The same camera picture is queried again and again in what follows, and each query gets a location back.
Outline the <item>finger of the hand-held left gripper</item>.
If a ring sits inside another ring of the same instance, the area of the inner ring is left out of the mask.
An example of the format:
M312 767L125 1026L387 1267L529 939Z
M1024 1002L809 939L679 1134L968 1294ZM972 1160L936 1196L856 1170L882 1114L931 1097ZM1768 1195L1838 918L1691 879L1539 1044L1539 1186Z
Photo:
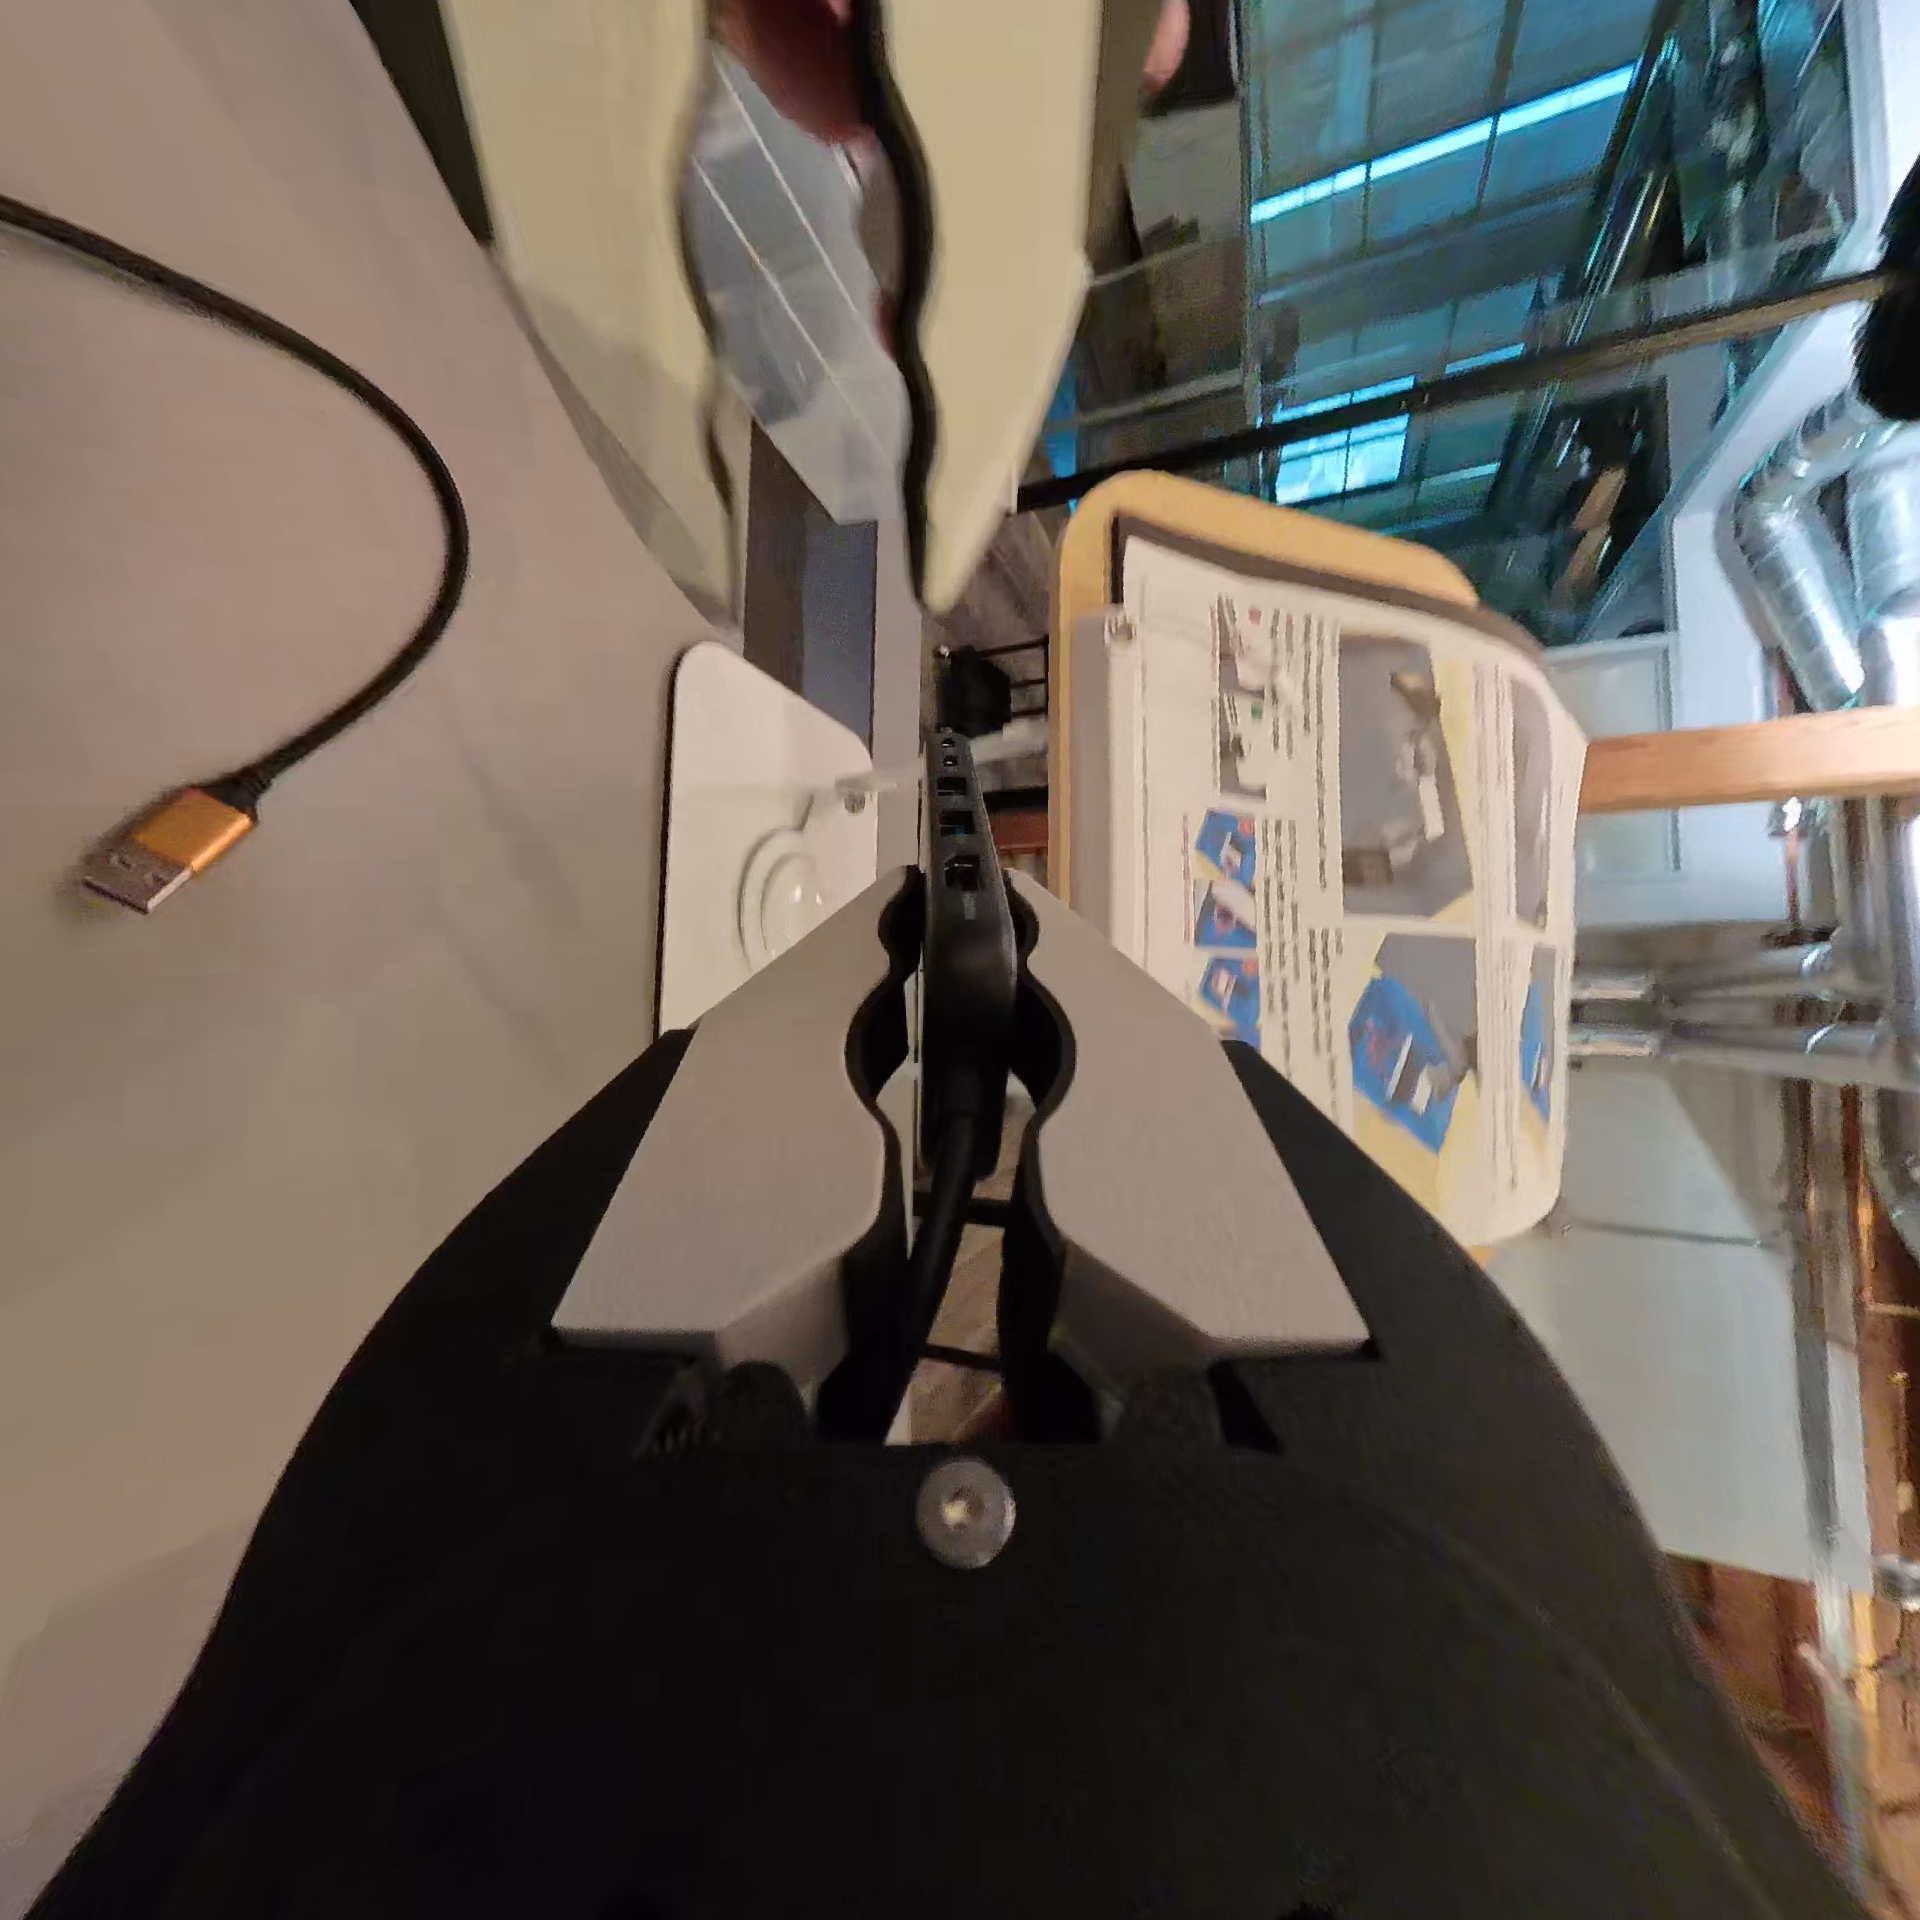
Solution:
M1092 286L1095 0L863 5L870 119L900 191L904 551L953 610L1056 402Z
M682 170L708 97L695 0L439 5L495 257L631 535L734 618L741 535Z

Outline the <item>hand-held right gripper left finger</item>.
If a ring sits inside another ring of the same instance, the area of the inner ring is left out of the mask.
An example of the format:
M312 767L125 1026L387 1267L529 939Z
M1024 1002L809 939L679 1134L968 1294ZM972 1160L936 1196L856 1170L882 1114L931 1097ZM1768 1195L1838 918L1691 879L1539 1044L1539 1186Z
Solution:
M770 1362L818 1403L904 1266L882 1091L920 946L926 879L894 867L687 1032L561 1291L561 1343Z

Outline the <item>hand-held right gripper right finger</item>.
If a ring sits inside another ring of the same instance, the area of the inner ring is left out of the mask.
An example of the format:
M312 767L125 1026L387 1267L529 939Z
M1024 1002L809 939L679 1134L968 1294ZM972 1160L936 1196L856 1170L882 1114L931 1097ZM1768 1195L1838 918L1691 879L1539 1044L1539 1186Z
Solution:
M1000 1380L1024 1438L1095 1438L1159 1375L1351 1357L1368 1325L1231 1044L1056 891L1013 876Z

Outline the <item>black usb hub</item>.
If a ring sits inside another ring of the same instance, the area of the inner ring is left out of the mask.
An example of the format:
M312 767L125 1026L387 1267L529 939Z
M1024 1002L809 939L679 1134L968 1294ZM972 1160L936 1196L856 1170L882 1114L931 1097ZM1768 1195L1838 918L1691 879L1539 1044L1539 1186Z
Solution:
M981 1179L1007 1127L1018 939L972 746L948 727L926 738L926 820L920 1141L926 1160L943 1160L961 1127Z

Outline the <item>black usb cable orange plugs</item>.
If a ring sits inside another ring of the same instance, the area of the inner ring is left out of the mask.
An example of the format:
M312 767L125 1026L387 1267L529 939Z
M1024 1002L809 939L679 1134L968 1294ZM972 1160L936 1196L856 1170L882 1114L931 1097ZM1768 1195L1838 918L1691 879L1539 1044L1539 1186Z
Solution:
M302 327L202 284L196 275L163 265L125 241L79 227L22 199L6 199L0 218L8 232L68 251L89 270L116 275L131 286L163 297L184 314L229 327L252 346L274 350L302 365L307 374L321 375L334 392L353 397L407 452L407 462L415 464L437 503L439 535L442 535L439 584L413 638L371 679L363 679L346 699L337 699L310 727L292 729L285 738L257 753L252 763L239 763L224 774L158 795L143 811L125 818L86 854L86 863L78 867L78 885L89 897L105 897L134 913L151 913L158 905L181 897L181 887L189 887L196 876L219 867L257 829L261 803L282 774L292 774L297 767L334 748L339 736L357 729L439 651L469 577L466 503L459 494L459 481L439 443L415 424L415 418L394 396L387 396L367 374L357 374L337 350L307 335Z

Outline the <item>person's left hand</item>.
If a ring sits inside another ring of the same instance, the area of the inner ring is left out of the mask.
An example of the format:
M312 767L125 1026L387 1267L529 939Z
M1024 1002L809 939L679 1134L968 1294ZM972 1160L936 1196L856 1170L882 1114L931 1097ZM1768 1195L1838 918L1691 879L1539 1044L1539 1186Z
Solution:
M874 150L874 71L852 0L719 0L712 37L804 132Z

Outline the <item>printed instruction sheet pad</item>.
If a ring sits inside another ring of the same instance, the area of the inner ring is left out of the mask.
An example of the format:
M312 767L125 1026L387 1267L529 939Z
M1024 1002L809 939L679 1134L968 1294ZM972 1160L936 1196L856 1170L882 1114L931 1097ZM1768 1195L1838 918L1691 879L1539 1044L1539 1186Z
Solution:
M1073 891L1465 1246L1561 1196L1586 738L1474 596L1116 518Z

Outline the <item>black pole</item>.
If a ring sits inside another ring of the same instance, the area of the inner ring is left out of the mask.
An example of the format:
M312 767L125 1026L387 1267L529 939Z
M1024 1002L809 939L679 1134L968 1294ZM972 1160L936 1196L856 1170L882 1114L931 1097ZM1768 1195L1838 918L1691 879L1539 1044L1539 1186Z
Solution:
M1211 464L1282 452L1305 439L1358 436L1382 420L1419 420L1433 411L1494 402L1509 396L1584 387L1612 374L1673 359L1682 350L1737 346L1788 321L1814 321L1817 314L1829 314L1838 305L1868 311L1868 321L1861 321L1868 340L1859 346L1859 359L1868 365L1868 396L1887 396L1895 418L1910 418L1914 411L1910 335L1914 335L1914 284L1920 284L1914 257L1920 257L1920 238L1914 238L1914 175L1910 175L1882 213L1878 260L1869 270L1834 275L1797 291L1706 305L1691 314L1615 327L1615 331L1595 331L1547 350L1517 350L1509 359L1484 359L1456 374L1419 375L1393 392L1368 392L1346 402L1312 402L1305 411L1289 411L1267 424L1239 424L1231 436L1203 436L1203 439L1165 443L1159 452L1123 452L1112 462L1092 462L1061 476L1024 481L1013 494L1013 513L1027 514L1027 513L1073 507L1092 497L1097 486L1129 469L1198 476Z

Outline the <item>silver pipe cluster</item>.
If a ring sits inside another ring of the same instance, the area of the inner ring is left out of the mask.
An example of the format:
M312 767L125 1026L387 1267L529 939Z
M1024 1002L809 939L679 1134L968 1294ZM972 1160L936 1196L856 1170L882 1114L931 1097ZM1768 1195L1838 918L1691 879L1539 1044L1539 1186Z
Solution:
M1575 977L1561 1196L1500 1267L1777 1783L1914 1916L1914 796L1796 820L1814 925Z

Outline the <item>wooden post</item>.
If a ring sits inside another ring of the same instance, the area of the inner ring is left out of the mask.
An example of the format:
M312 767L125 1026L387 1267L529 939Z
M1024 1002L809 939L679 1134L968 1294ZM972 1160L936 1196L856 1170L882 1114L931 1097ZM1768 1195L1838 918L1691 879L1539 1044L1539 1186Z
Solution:
M1920 709L1895 703L1591 738L1577 818L1914 796L1914 789Z

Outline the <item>silver ventilation duct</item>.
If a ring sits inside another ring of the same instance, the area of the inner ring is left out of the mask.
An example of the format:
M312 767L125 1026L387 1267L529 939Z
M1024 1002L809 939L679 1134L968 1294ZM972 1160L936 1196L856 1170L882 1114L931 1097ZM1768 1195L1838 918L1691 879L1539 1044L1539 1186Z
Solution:
M1914 424L1825 397L1739 481L1728 535L1759 633L1817 715L1914 703Z

